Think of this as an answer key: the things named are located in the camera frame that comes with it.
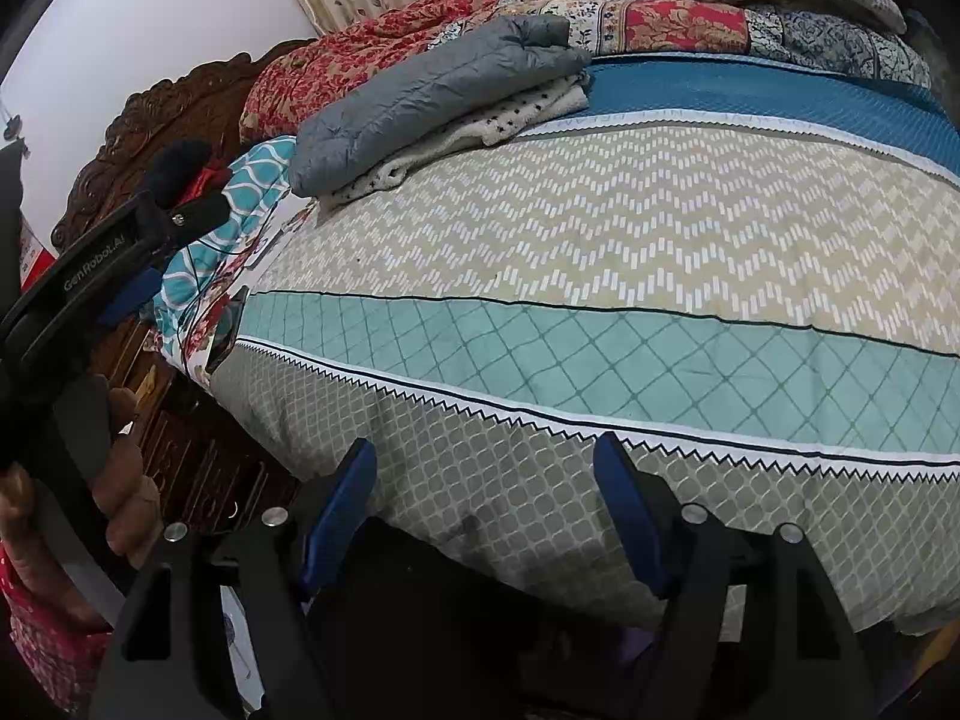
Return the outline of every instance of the teal stripe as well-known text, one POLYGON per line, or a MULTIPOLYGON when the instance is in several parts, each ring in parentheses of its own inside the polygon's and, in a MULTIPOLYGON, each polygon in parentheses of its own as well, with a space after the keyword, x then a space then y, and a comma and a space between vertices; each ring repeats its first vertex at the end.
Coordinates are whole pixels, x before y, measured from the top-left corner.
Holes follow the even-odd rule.
POLYGON ((889 452, 960 450, 960 361, 815 330, 484 300, 263 293, 240 332, 573 413, 889 452))

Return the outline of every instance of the wall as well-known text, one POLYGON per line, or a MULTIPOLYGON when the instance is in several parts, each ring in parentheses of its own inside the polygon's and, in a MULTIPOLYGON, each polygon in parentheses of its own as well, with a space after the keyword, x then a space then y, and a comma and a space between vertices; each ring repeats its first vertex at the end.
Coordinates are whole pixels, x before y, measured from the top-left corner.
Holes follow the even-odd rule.
POLYGON ((0 86, 31 156, 23 211, 37 237, 134 92, 239 52, 315 33, 295 0, 54 0, 0 86))

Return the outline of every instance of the screw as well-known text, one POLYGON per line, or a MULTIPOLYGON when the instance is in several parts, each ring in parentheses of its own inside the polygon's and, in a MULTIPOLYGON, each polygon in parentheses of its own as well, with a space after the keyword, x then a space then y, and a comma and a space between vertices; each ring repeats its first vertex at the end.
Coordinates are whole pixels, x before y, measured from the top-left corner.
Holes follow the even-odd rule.
POLYGON ((703 525, 707 521, 707 510, 698 503, 688 503, 683 509, 680 509, 680 516, 683 522, 691 525, 703 525))
POLYGON ((166 530, 163 531, 163 537, 166 538, 167 541, 180 541, 181 538, 187 535, 189 530, 184 522, 172 522, 167 525, 166 530))
POLYGON ((799 544, 803 541, 803 531, 792 522, 781 525, 781 531, 779 532, 781 533, 781 538, 788 544, 799 544))
POLYGON ((277 525, 282 525, 287 521, 287 517, 290 517, 289 512, 282 506, 275 506, 272 509, 267 509, 266 512, 260 515, 260 521, 263 522, 268 528, 275 528, 277 525))

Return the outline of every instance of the pink patterned clothing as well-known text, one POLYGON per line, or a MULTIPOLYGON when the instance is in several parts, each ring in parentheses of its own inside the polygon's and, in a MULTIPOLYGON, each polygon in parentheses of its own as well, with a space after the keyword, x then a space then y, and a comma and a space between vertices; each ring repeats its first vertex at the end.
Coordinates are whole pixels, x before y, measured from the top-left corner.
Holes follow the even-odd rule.
POLYGON ((109 628, 84 629, 38 600, 20 582, 0 544, 0 591, 10 605, 10 637, 51 700, 78 712, 96 685, 109 628))

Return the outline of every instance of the headboard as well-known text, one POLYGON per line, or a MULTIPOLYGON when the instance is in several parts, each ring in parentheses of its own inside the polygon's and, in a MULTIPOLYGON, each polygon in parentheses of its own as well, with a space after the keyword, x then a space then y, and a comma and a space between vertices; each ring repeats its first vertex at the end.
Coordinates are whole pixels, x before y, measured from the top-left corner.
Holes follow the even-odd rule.
POLYGON ((214 156, 232 160, 245 150, 240 143, 240 114, 253 81, 279 56, 309 41, 290 40, 256 62, 239 53, 227 62, 195 67, 179 81, 162 80, 131 95, 123 113, 107 128, 104 144, 74 182, 66 213, 51 239, 66 250, 91 226, 122 204, 162 146, 177 138, 202 138, 214 156))

